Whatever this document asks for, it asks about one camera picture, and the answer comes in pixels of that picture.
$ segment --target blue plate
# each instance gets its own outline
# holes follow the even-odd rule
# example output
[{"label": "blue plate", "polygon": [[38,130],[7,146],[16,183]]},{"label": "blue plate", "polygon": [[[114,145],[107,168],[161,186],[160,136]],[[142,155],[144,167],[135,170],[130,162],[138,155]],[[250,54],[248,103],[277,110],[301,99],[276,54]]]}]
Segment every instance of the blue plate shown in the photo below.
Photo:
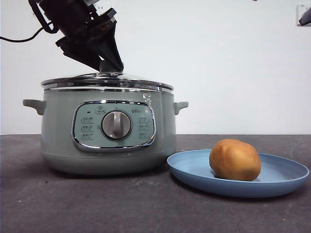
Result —
[{"label": "blue plate", "polygon": [[258,153],[261,172],[254,181],[235,181],[215,177],[209,166],[211,150],[190,150],[167,159],[172,174],[185,184],[219,195],[240,198],[269,198],[291,193],[302,186],[309,170],[300,163]]}]

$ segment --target stainless steel lid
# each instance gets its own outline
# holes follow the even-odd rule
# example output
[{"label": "stainless steel lid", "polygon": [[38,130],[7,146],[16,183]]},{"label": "stainless steel lid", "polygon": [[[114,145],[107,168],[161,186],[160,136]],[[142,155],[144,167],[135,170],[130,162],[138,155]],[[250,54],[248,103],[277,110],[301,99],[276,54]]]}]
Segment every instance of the stainless steel lid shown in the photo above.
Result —
[{"label": "stainless steel lid", "polygon": [[126,88],[138,90],[163,91],[171,93],[173,87],[164,83],[142,80],[138,76],[101,72],[79,75],[75,77],[45,80],[41,83],[45,91],[76,88]]}]

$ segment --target wall socket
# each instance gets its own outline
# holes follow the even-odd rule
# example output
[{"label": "wall socket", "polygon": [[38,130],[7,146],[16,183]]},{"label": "wall socket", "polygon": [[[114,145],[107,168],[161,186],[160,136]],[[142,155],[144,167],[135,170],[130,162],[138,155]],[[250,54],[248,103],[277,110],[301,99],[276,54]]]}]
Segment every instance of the wall socket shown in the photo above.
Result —
[{"label": "wall socket", "polygon": [[112,7],[112,4],[105,0],[100,0],[93,4],[96,8],[96,13],[100,16],[103,13],[105,13],[107,10],[109,10]]},{"label": "wall socket", "polygon": [[301,19],[303,13],[305,13],[310,7],[311,7],[311,4],[298,4],[297,5],[296,24],[298,26],[300,26],[299,20]]}]

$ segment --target cable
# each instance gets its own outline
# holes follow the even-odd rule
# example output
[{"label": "cable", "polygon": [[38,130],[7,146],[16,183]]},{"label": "cable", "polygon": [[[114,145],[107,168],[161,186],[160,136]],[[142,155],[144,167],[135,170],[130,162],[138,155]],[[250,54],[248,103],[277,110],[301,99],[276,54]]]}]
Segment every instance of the cable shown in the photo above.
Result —
[{"label": "cable", "polygon": [[8,39],[8,38],[2,37],[2,36],[0,36],[0,39],[1,40],[6,40],[6,41],[9,41],[9,42],[13,42],[13,43],[27,42],[27,41],[30,41],[30,40],[34,39],[42,30],[43,30],[43,27],[40,28],[32,37],[29,37],[28,39],[24,39],[24,40],[12,40],[12,39]]}]

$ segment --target silver knob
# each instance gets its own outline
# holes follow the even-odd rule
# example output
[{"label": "silver knob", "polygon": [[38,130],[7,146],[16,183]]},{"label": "silver knob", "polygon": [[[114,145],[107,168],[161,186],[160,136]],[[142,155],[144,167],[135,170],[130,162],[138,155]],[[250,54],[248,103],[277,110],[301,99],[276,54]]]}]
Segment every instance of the silver knob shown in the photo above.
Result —
[{"label": "silver knob", "polygon": [[104,117],[102,128],[107,137],[121,139],[130,132],[131,120],[125,113],[114,111]]}]

